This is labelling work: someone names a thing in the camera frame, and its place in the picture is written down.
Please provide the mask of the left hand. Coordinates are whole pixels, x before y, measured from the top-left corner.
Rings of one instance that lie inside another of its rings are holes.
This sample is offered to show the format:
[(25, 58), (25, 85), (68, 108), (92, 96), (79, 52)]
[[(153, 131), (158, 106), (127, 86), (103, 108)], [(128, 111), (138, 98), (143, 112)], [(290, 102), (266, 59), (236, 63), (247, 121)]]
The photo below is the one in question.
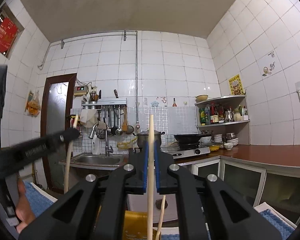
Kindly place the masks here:
[(36, 218), (31, 210), (29, 201), (25, 196), (26, 188), (24, 182), (20, 178), (18, 179), (17, 185), (19, 192), (19, 202), (16, 205), (15, 211), (17, 217), (21, 220), (21, 222), (16, 226), (16, 228), (12, 230), (15, 234), (14, 236), (6, 229), (6, 226), (4, 226), (0, 219), (0, 239), (18, 239), (22, 230), (25, 229)]

